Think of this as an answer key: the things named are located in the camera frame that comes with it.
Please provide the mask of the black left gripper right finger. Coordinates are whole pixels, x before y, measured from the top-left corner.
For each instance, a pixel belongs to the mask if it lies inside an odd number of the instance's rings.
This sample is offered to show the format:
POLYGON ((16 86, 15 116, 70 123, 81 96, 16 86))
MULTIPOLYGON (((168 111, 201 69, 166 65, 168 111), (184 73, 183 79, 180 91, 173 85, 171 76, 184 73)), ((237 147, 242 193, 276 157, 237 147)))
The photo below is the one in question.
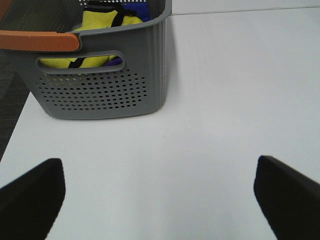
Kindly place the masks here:
POLYGON ((277 158, 258 158, 253 192, 278 240, 320 238, 320 184, 277 158))

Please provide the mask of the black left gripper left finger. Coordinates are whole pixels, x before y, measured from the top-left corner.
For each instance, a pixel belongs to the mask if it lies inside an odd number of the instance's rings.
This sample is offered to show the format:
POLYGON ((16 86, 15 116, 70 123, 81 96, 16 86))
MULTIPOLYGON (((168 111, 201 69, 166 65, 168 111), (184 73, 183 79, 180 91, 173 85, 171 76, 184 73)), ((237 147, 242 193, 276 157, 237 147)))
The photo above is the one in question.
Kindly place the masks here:
POLYGON ((0 189, 0 238, 44 240, 66 195, 62 160, 50 158, 0 189))

